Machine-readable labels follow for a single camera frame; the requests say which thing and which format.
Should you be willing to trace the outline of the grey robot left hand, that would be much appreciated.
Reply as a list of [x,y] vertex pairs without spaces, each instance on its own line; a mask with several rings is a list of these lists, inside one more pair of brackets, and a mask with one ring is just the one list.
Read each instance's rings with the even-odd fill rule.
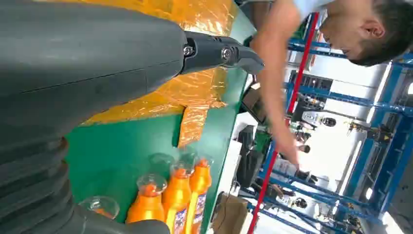
[[184,31],[112,6],[0,3],[0,231],[167,234],[156,220],[120,224],[73,201],[65,135],[180,74],[264,63],[230,37]]

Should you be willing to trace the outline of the person's hand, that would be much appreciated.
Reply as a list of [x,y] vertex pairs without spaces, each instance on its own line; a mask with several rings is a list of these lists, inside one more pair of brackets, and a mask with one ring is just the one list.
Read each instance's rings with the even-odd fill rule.
[[275,141],[275,146],[278,154],[282,155],[283,159],[288,160],[297,169],[300,168],[298,150],[294,139],[287,139],[286,141],[283,140],[281,143]]

